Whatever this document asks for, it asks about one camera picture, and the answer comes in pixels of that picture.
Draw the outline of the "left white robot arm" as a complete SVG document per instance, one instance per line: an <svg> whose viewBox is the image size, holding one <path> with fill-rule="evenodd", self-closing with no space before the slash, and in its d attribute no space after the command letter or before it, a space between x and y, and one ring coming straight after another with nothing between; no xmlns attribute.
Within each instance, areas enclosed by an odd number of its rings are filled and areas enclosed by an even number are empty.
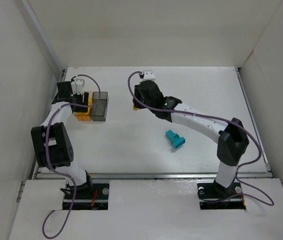
<svg viewBox="0 0 283 240"><path fill-rule="evenodd" d="M92 94L84 91L85 81L77 78L59 82L47 118L40 126L31 129L31 138L39 167L69 179L66 194L78 191L93 192L93 183L87 171L75 161L74 148L65 124L71 116L90 120Z"/></svg>

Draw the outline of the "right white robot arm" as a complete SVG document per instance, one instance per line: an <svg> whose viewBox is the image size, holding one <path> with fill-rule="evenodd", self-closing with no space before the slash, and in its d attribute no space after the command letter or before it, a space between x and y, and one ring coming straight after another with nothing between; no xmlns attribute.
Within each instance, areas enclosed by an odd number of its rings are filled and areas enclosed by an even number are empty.
<svg viewBox="0 0 283 240"><path fill-rule="evenodd" d="M242 122L233 118L231 123L219 123L212 118L199 117L197 110L173 96L164 96L152 80L144 80L134 86L133 104L137 109L146 106L159 119L183 125L217 144L218 172L215 182L223 188L231 186L235 179L237 166L249 145L247 134L238 128Z"/></svg>

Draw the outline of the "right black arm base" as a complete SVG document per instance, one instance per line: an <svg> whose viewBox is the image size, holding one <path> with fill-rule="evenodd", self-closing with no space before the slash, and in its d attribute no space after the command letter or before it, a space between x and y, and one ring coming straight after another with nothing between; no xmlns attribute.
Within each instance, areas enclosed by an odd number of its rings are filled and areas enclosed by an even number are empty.
<svg viewBox="0 0 283 240"><path fill-rule="evenodd" d="M214 182L197 183L197 196L201 210L246 210L242 186L239 182L225 188Z"/></svg>

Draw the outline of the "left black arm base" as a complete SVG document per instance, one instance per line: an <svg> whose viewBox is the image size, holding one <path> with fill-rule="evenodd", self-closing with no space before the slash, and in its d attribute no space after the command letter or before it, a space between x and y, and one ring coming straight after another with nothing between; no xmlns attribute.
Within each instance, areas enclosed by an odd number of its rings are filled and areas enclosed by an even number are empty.
<svg viewBox="0 0 283 240"><path fill-rule="evenodd" d="M69 210L71 207L74 186L66 184L60 189L63 194L62 209ZM109 182L88 182L77 187L72 210L104 211L109 206Z"/></svg>

